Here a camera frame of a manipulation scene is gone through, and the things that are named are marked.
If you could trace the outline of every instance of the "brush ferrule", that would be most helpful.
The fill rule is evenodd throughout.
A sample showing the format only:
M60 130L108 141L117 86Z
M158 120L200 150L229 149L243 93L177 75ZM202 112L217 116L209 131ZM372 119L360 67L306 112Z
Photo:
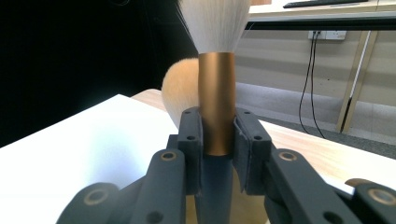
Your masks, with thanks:
M235 117L233 53L199 55L198 95L204 127L204 153L213 156L232 153Z

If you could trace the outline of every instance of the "white bristles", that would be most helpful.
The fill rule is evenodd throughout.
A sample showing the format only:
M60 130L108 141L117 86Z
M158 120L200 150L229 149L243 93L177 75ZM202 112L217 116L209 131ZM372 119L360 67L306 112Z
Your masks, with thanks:
M198 53L234 52L250 0L180 0L179 8Z

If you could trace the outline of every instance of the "dark background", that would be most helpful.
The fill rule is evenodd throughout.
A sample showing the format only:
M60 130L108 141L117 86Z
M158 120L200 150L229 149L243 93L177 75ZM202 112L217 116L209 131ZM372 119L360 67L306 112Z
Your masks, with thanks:
M196 56L176 0L123 1L0 0L0 147Z

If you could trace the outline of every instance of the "wall outlet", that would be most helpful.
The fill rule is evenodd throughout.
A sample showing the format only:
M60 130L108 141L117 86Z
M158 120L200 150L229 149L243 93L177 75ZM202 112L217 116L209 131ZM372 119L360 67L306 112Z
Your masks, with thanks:
M326 39L344 40L346 39L347 31L327 31Z
M326 39L326 33L328 31L315 31L315 32L320 32L320 34L318 34L318 39ZM314 31L309 31L308 32L308 39L312 39L312 36L314 36Z

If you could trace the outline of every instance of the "makeup brush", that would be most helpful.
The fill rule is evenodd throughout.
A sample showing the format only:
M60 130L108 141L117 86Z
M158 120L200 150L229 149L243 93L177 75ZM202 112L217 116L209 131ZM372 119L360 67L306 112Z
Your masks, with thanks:
M166 111L178 128L183 111L198 106L198 59L183 59L168 69L162 96Z
M233 181L234 56L248 22L249 0L180 0L179 8L198 50L199 111L204 128L199 223L228 223Z
M207 155L233 148L233 52L248 22L249 0L180 0L179 8L199 53L198 95Z

